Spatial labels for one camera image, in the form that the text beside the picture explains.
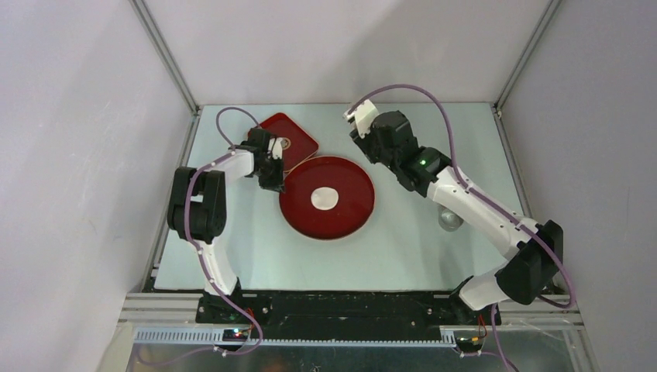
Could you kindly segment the round red plate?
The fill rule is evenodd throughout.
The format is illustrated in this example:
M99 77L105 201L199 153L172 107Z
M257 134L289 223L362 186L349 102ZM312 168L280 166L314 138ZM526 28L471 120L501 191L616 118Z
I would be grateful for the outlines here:
M314 157L284 179L280 211L292 229L312 239L353 234L372 215L376 194L367 172L343 157Z

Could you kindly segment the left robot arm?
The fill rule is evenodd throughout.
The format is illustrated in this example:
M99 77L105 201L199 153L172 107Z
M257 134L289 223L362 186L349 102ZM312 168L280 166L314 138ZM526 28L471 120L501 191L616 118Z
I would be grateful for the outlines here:
M221 241L228 222L227 187L255 177L263 190L284 191L284 149L289 140L271 132L251 129L247 139L202 167L178 167L170 191L167 224L194 249L205 276L205 291L220 296L215 313L225 322L237 322L245 302L232 294L238 277Z

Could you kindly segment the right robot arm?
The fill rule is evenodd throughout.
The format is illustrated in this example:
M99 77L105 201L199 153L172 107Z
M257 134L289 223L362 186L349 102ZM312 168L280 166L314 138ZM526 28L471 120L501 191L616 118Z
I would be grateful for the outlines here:
M484 234L506 260L485 274L466 279L452 293L452 317L470 324L483 308L511 300L530 305L557 274L563 254L563 230L549 220L540 224L500 206L466 186L452 161L418 144L407 117L399 112L345 113L350 137L372 164L383 164L408 191L441 205Z

